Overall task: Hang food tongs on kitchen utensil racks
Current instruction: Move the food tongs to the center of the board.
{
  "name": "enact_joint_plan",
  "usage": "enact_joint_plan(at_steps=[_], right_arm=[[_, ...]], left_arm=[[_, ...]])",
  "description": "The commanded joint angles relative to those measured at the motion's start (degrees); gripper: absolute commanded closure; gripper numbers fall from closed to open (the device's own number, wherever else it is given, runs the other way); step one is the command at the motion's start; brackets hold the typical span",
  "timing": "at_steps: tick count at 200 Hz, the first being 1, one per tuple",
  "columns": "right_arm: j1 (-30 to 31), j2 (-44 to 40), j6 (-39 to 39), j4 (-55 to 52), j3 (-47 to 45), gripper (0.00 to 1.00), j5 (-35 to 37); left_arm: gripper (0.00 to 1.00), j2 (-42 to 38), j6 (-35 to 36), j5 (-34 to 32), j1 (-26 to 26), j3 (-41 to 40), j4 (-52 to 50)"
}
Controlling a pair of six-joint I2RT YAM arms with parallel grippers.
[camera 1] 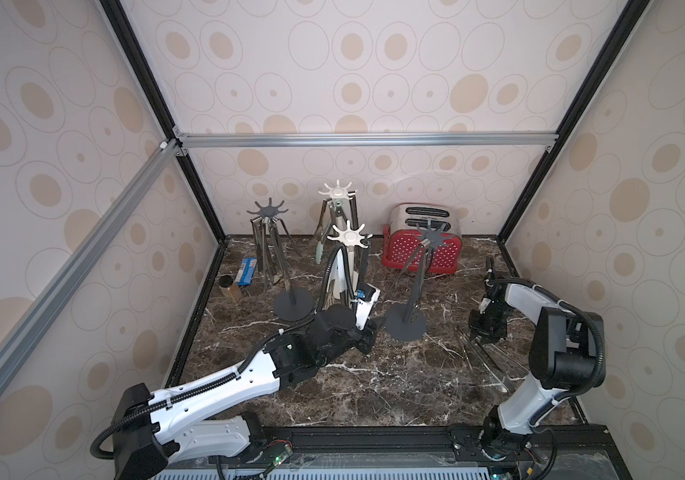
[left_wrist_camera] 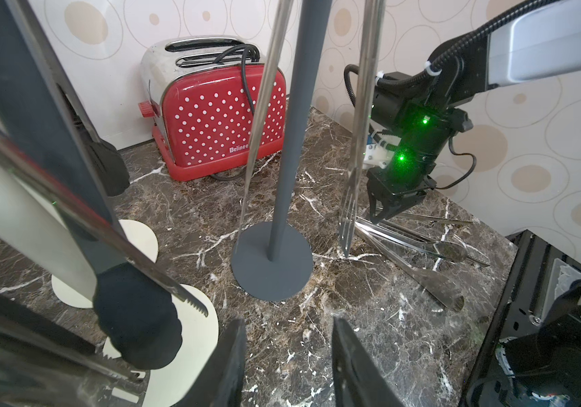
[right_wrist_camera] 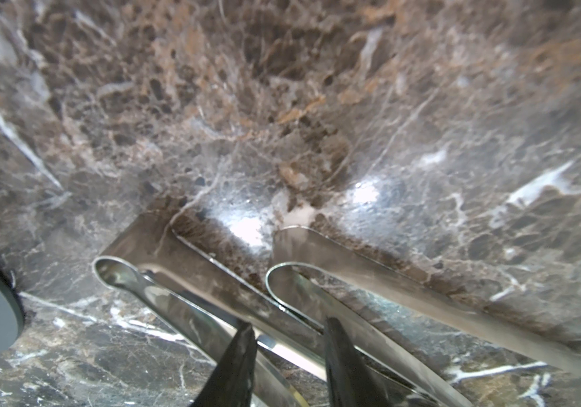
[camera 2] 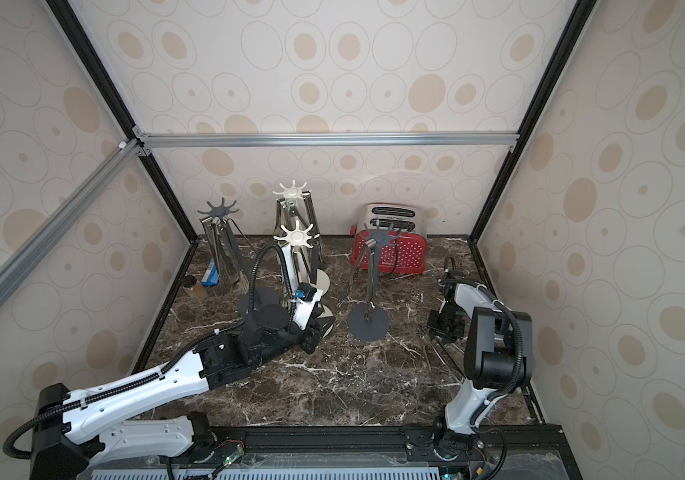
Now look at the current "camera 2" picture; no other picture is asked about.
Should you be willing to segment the small steel tongs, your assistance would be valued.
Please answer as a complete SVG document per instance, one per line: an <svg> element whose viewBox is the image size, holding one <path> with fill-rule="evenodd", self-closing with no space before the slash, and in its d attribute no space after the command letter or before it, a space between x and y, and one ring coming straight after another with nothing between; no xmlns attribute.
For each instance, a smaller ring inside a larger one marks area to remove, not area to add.
<svg viewBox="0 0 685 480"><path fill-rule="evenodd" d="M280 250L282 250L282 281L284 281L288 296L293 298L300 285L298 267L296 267L296 258L294 258L294 247L290 244L284 244Z"/></svg>

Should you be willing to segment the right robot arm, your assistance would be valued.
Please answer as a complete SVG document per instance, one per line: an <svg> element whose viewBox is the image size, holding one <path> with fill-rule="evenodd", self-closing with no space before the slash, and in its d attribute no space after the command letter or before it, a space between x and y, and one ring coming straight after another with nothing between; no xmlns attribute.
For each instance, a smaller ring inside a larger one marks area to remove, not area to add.
<svg viewBox="0 0 685 480"><path fill-rule="evenodd" d="M531 381L533 324L529 314L508 308L481 282L462 276L445 259L442 307L430 312L428 334L440 344L466 340L464 380L445 407L446 428L473 435L507 395Z"/></svg>

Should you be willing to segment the dark grey utensil rack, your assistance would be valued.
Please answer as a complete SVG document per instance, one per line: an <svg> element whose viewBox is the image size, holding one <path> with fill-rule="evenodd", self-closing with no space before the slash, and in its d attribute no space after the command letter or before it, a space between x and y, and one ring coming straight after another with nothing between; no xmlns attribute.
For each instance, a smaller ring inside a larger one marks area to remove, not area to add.
<svg viewBox="0 0 685 480"><path fill-rule="evenodd" d="M226 199L222 198L219 206L210 201L206 202L206 205L208 208L198 210L198 214L202 215L200 224L204 229L204 237L206 237L212 260L202 278L202 285L218 295L238 293L238 313L246 315L250 294L252 294L252 288L250 288L252 264L240 251L240 244L238 244L234 229L240 233L242 231L230 218L232 214L238 213L236 201L228 205Z"/></svg>

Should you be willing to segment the black tongs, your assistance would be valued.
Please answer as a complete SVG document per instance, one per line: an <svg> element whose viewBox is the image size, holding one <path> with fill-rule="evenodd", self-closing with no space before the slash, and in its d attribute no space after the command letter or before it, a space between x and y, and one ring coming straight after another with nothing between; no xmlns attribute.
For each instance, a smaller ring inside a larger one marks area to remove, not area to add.
<svg viewBox="0 0 685 480"><path fill-rule="evenodd" d="M320 237L312 238L310 240L310 269L312 273L318 273L326 267L324 259L322 259L322 240Z"/></svg>

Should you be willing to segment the white utensil rack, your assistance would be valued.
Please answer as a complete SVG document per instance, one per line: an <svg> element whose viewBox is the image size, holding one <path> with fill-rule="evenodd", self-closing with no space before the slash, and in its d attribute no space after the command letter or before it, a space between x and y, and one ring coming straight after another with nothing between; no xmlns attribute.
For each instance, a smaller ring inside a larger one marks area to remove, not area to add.
<svg viewBox="0 0 685 480"><path fill-rule="evenodd" d="M296 184L292 180L290 186L278 184L278 191L274 191L274 195L278 196L276 200L276 226L274 226L274 236L284 236L284 231L280 229L281 225L288 227L294 226L294 220L300 219L302 226L308 227L310 220L308 220L308 212L306 206L302 201L302 192L306 190L306 183L302 185Z"/></svg>
<svg viewBox="0 0 685 480"><path fill-rule="evenodd" d="M274 236L274 240L278 242L278 246L282 247L284 244L290 244L294 247L294 258L296 258L296 267L298 267L298 277L300 277L300 282L308 282L316 285L318 289L322 289L324 294L328 292L330 288L330 278L326 272L320 270L318 273L312 273L310 269L310 240L314 238L310 234L312 230L312 224L308 227L302 226L300 219L294 220L294 226L288 227L286 225L281 225L280 229L284 231L284 236ZM316 307L326 307L322 303L322 299ZM330 308L326 307L326 310L332 314Z"/></svg>

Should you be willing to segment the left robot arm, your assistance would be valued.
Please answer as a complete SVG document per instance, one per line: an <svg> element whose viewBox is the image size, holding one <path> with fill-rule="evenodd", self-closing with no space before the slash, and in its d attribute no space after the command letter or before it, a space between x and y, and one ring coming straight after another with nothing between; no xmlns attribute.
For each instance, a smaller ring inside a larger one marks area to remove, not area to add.
<svg viewBox="0 0 685 480"><path fill-rule="evenodd" d="M137 417L246 379L292 348L314 353L334 323L324 313L324 289L290 272L286 247L268 244L256 261L269 251L278 253L286 305L258 304L258 274L252 272L242 320L188 342L162 365L120 380L79 390L62 383L44 388L36 416L4 440L4 454L28 461L32 479L74 479L102 463L144 456L192 463L213 458L230 443L216 438L206 415L194 412L160 421Z"/></svg>

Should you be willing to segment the dark grey rack back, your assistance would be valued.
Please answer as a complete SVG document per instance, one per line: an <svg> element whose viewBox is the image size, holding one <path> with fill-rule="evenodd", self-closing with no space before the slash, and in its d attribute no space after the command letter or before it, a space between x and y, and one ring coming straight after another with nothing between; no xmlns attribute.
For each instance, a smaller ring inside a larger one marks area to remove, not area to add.
<svg viewBox="0 0 685 480"><path fill-rule="evenodd" d="M376 304L382 251L387 246L398 247L400 230L384 228L380 220L374 229L366 229L368 238L361 254L368 254L367 295L364 302L354 307L348 317L349 330L358 340L375 342L384 339L390 330L388 312Z"/></svg>

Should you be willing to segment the thin steel tongs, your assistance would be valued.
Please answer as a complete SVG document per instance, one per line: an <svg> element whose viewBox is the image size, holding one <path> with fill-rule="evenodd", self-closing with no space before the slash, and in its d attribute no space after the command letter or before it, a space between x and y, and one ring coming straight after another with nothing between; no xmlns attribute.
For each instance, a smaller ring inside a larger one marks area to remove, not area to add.
<svg viewBox="0 0 685 480"><path fill-rule="evenodd" d="M238 265L236 251L234 251L234 245L232 245L232 231L230 231L230 224L228 224L228 220L224 218L217 220L218 232L220 232L222 248L224 248L224 272L226 272L226 281L234 285L238 283L240 265Z"/></svg>

